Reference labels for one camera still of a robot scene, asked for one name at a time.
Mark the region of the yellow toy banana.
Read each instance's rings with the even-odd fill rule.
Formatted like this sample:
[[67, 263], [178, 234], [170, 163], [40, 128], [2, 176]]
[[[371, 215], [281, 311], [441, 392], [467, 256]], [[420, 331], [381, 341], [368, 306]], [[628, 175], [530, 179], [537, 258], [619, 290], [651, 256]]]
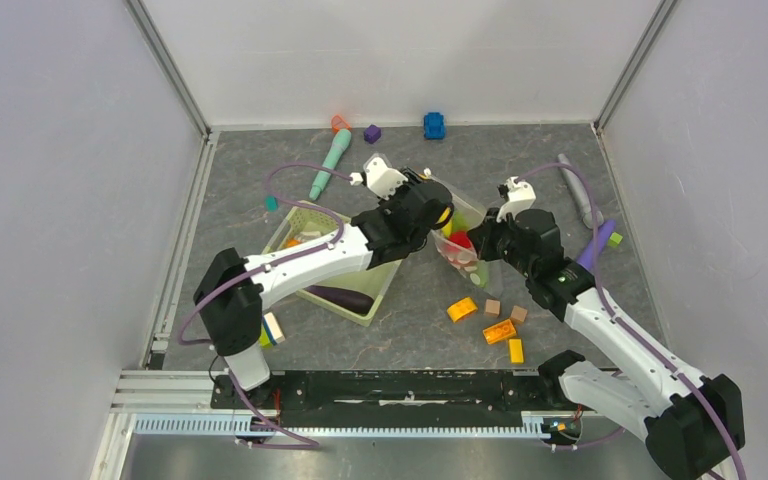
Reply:
[[449, 206], [447, 207], [443, 214], [438, 219], [438, 222], [436, 226], [438, 227], [439, 235], [443, 238], [449, 238], [452, 234], [453, 225], [452, 225], [452, 218], [455, 214], [455, 210], [453, 207]]

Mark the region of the clear polka dot zip bag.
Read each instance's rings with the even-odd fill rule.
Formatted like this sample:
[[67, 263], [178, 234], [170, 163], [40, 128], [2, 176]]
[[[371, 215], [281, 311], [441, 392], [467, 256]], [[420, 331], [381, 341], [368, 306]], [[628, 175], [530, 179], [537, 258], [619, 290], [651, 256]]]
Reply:
[[431, 232], [436, 251], [467, 282], [489, 296], [499, 297], [504, 290], [500, 265], [480, 260], [467, 236], [470, 229], [482, 222], [486, 208], [461, 189], [433, 175], [430, 168], [425, 168], [421, 176], [445, 186], [452, 196], [451, 218], [441, 229]]

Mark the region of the green toy cucumber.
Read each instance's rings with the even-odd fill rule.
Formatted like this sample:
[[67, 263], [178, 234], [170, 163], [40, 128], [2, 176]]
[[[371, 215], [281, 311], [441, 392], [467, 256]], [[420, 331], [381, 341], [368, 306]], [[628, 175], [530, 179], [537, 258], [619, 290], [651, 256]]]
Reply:
[[471, 262], [463, 268], [466, 277], [479, 288], [489, 288], [493, 285], [493, 273], [490, 263], [483, 260]]

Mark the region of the red toy apple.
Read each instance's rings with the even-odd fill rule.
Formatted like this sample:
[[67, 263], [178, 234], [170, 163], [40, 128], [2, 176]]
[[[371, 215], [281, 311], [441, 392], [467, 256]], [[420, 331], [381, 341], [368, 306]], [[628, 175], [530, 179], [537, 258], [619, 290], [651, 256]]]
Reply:
[[446, 252], [448, 255], [475, 255], [473, 244], [466, 231], [455, 231], [446, 238]]

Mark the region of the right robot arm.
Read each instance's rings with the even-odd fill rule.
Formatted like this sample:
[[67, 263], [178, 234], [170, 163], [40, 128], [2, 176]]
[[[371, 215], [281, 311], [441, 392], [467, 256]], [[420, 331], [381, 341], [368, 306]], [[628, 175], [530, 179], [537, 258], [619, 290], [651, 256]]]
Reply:
[[468, 237], [481, 260], [502, 260], [525, 278], [532, 299], [586, 337], [624, 374], [602, 372], [566, 351], [541, 367], [540, 400], [587, 406], [635, 435], [671, 479], [697, 479], [726, 460], [747, 476], [742, 392], [708, 376], [656, 341], [611, 298], [595, 268], [565, 255], [552, 213], [527, 209], [497, 220], [489, 210]]

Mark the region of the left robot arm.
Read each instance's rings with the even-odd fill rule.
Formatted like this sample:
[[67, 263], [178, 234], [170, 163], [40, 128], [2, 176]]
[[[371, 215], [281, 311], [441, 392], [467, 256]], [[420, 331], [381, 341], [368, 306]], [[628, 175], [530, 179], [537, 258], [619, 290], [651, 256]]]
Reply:
[[194, 296], [196, 312], [248, 406], [262, 407], [274, 394], [259, 344], [265, 311], [332, 277], [406, 258], [424, 246], [452, 206], [445, 186], [411, 173], [398, 173], [377, 195], [376, 208], [300, 246], [248, 257], [229, 248], [215, 256]]

